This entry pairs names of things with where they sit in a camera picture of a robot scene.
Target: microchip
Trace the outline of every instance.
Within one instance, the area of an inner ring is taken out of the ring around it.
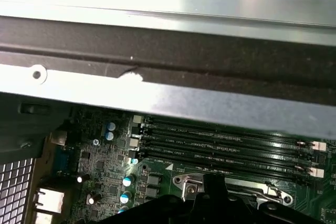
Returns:
[[[145,176],[145,175],[141,175],[141,176],[140,176],[140,180],[142,180],[142,181],[147,181],[147,179],[148,179],[148,178],[147,178],[147,176]]]
[[[136,155],[137,153],[136,153],[136,151],[128,151],[128,157],[129,158],[136,158]]]
[[[145,191],[146,191],[146,188],[143,187],[143,186],[140,186],[140,187],[139,187],[139,191],[145,192]]]
[[[157,188],[153,187],[147,187],[146,188],[146,196],[155,198],[158,195],[159,190]]]
[[[132,127],[132,135],[140,135],[141,129],[138,127]]]
[[[91,217],[93,217],[93,218],[98,217],[98,211],[97,210],[92,210],[91,211]]]
[[[328,211],[326,210],[324,212],[324,220],[325,221],[330,221],[330,222],[334,222],[336,220],[336,212],[335,211]]]
[[[82,152],[81,158],[89,159],[90,158],[90,153],[89,152]]]
[[[157,185],[159,185],[160,180],[161,180],[161,178],[158,175],[152,175],[152,174],[150,174],[148,176],[147,183],[150,184],[150,185],[157,186]]]
[[[125,147],[125,141],[124,140],[119,140],[118,146],[119,147]]]
[[[144,198],[138,198],[136,201],[138,203],[140,203],[140,204],[145,203],[145,199]]]
[[[109,189],[109,193],[111,193],[111,194],[117,194],[117,188],[115,187],[115,186],[110,186],[110,189]]]
[[[103,161],[97,161],[97,168],[103,169],[104,168],[104,162]]]

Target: perforated metal mesh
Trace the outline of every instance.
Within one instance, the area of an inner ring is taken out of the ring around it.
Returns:
[[[32,158],[0,165],[0,223],[17,224],[24,220]]]

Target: ram slot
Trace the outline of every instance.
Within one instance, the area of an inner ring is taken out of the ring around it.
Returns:
[[[185,140],[183,138],[169,137],[169,136],[143,136],[142,142],[145,145],[158,145],[174,147],[182,150],[199,151],[202,150],[205,153],[222,154],[231,158],[242,158],[251,161],[258,161],[278,165],[296,166],[299,164],[311,166],[311,162],[304,159],[299,159],[297,156],[274,154],[270,151],[251,150],[244,147],[233,147],[230,145],[223,145],[218,143],[209,143],[206,141]]]
[[[190,129],[183,129],[184,132],[177,132],[175,128],[168,129],[159,129],[151,128],[150,131],[145,131],[145,134],[152,135],[166,135],[166,136],[175,136],[182,137],[185,139],[191,140],[208,140],[208,141],[217,141],[222,142],[223,144],[229,144],[231,146],[245,146],[248,148],[254,148],[257,150],[266,150],[272,151],[274,153],[283,153],[283,154],[292,154],[292,155],[301,155],[301,156],[311,156],[310,150],[307,150],[305,147],[296,146],[294,144],[273,142],[271,140],[264,140],[256,137],[245,137],[245,136],[236,136],[229,134],[217,134],[217,133],[207,133],[207,132],[198,132]]]
[[[189,156],[183,156],[180,154],[172,154],[169,152],[158,152],[155,149],[153,150],[142,150],[143,157],[156,158],[161,160],[168,160],[170,162],[183,163],[185,165],[191,165],[200,168],[206,168],[213,171],[222,171],[225,173],[234,173],[234,172],[242,172],[246,174],[255,174],[260,176],[266,176],[268,178],[274,179],[283,179],[291,182],[296,182],[299,184],[307,184],[307,181],[310,180],[310,177],[306,174],[302,173],[278,173],[273,170],[261,170],[261,169],[243,169],[241,167],[232,167],[232,165],[227,165],[220,163],[218,161],[210,160],[210,159],[200,159],[200,158],[192,158]]]
[[[198,160],[202,162],[210,162],[213,165],[218,166],[218,168],[229,168],[231,170],[241,170],[245,172],[259,173],[263,171],[263,174],[274,173],[278,175],[282,174],[293,174],[302,175],[306,174],[305,169],[298,170],[295,167],[285,167],[275,164],[265,164],[253,161],[247,161],[243,159],[232,159],[227,157],[222,157],[221,155],[211,153],[205,154],[200,152],[190,152],[184,151],[176,148],[161,147],[161,146],[144,146],[141,151],[150,151],[163,154],[174,155],[177,157],[183,156],[188,157],[193,160]]]

